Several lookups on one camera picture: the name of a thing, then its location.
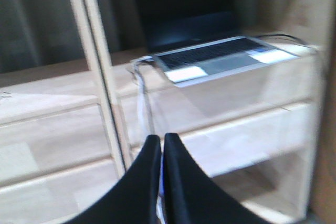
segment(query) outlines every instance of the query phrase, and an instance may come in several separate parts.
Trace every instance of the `black cable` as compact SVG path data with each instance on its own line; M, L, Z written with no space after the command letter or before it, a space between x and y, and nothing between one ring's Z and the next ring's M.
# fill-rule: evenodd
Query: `black cable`
M313 55L319 61L318 64L321 66L321 70L319 70L319 71L321 71L322 78L324 80L327 80L328 71L327 71L327 68L324 66L323 58L321 57L320 52L316 48L311 47L310 44L308 42L306 42L305 40L300 39L298 37L295 37L293 35L289 35L289 34L263 34L263 35L255 36L255 38L260 38L260 39L262 39L262 38L284 39L284 40L287 40L287 41L296 42L297 43L296 45L298 45L298 46L303 46L303 47L309 48L310 50L312 50L314 52Z

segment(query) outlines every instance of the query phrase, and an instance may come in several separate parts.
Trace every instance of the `wooden cabinet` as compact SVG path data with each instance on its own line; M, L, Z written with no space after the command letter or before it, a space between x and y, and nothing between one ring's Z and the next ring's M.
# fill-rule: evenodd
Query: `wooden cabinet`
M85 61L0 79L0 222L80 213L119 178Z
M300 57L185 88L150 66L140 70L156 134L177 132L222 189L272 223L292 223L307 210L323 81L315 56L305 47L276 45ZM136 156L144 136L130 67L112 70L127 141Z

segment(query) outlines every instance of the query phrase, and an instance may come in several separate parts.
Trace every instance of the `light wood shelving unit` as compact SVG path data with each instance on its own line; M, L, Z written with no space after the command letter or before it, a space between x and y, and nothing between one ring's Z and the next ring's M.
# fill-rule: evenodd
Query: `light wood shelving unit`
M333 0L259 3L262 24L316 44L328 64ZM144 50L112 54L112 66L97 1L71 4L87 63L0 76L0 222L71 218L118 181L144 141L122 64ZM293 223L309 201L324 81L307 49L276 45L300 58L183 89L141 71L157 134L178 132L223 190L273 223Z

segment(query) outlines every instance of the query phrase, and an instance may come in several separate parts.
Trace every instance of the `laptop trackpad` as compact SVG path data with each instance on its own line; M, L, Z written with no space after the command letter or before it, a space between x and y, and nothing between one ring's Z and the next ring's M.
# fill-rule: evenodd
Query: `laptop trackpad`
M244 54L198 62L195 65L201 67L207 74L215 74L260 63L260 61Z

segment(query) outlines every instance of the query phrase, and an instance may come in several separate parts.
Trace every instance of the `wooden drawer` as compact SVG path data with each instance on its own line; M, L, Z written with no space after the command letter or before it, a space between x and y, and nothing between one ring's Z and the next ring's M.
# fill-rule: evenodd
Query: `wooden drawer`
M98 105L0 126L0 186L110 156Z
M312 57L302 57L186 88L152 89L156 133L186 133L310 99L316 73L313 63ZM154 82L153 73L147 74L151 77L147 83ZM129 88L123 91L126 95L120 100L129 141L139 146L144 137L135 113L137 97Z
M117 181L113 160L105 159L0 188L0 223L63 223L96 202Z
M294 104L181 135L210 177L302 148L308 141L312 106Z

